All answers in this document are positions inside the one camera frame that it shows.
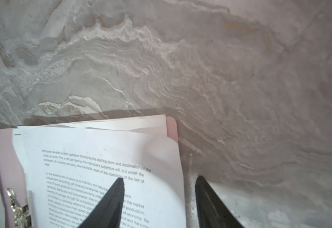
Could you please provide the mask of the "pink file folder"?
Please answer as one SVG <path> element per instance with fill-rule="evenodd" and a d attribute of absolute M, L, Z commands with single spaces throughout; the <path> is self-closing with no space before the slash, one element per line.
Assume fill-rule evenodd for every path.
<path fill-rule="evenodd" d="M 168 137 L 178 142 L 176 120 L 166 116 L 166 121 Z M 7 228 L 14 227 L 14 218 L 10 200 L 5 190 L 13 188 L 17 194 L 19 204 L 27 204 L 24 171 L 12 143 L 13 129 L 14 127 L 0 130 L 0 192 L 5 208 L 5 226 Z"/>

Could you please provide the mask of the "printed paper sheets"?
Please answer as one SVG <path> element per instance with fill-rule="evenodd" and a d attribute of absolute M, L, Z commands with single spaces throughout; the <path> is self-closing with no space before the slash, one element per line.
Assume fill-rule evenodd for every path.
<path fill-rule="evenodd" d="M 105 129 L 114 131 L 132 131 L 154 135 L 168 136 L 165 115 L 141 116 L 109 120 L 94 120 L 72 123 L 51 124 L 50 127 L 74 127 Z M 29 172 L 29 162 L 24 148 L 24 143 L 19 128 L 13 130 L 13 147 L 23 167 L 24 173 Z"/>

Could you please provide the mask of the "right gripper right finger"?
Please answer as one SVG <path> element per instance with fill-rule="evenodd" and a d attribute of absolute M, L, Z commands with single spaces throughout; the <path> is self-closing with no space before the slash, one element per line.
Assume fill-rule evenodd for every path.
<path fill-rule="evenodd" d="M 201 228 L 243 228 L 203 176 L 195 183 L 196 208 Z"/>

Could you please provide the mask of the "metal folder clip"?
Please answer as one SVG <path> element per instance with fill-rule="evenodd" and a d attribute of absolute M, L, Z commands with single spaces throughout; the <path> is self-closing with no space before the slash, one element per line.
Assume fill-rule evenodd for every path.
<path fill-rule="evenodd" d="M 17 196 L 12 188 L 6 189 L 7 195 L 10 198 L 11 209 L 13 211 L 14 227 L 15 228 L 32 228 L 31 214 L 29 206 L 20 206 L 17 201 Z"/>

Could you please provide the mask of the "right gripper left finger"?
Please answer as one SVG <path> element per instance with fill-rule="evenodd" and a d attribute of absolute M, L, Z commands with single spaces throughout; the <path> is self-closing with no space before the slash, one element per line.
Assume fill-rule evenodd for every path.
<path fill-rule="evenodd" d="M 117 178 L 78 228 L 120 228 L 124 196 L 124 180 Z"/>

